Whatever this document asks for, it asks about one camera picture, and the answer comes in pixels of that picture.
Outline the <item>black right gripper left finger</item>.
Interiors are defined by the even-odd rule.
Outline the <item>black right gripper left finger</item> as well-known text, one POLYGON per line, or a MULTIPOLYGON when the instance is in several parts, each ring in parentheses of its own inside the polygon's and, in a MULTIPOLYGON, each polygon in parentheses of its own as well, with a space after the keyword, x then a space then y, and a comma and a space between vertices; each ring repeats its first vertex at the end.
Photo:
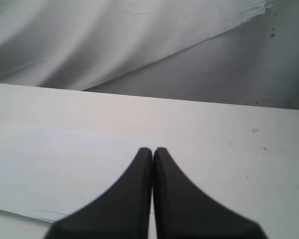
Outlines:
POLYGON ((47 239, 146 239, 149 233, 152 151, 140 148, 121 177, 100 197, 55 222, 47 239))

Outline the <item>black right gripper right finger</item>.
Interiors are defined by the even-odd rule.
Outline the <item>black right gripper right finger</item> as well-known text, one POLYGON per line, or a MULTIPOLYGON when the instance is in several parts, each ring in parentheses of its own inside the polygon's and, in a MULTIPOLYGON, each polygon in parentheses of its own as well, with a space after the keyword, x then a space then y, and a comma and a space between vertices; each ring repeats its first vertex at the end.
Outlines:
POLYGON ((178 167, 166 148, 153 157, 153 205, 159 239, 264 239, 259 224, 219 204, 178 167))

